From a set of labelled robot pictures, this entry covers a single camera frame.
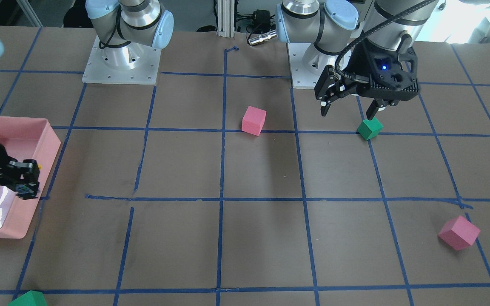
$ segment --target floor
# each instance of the floor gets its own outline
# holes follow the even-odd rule
[[[93,29],[0,37],[0,115],[62,140],[26,238],[0,240],[0,305],[490,306],[490,45],[417,42],[422,95],[364,141],[370,101],[321,118],[282,43],[177,32],[153,87],[83,84]],[[458,215],[482,230],[460,252],[437,238]]]

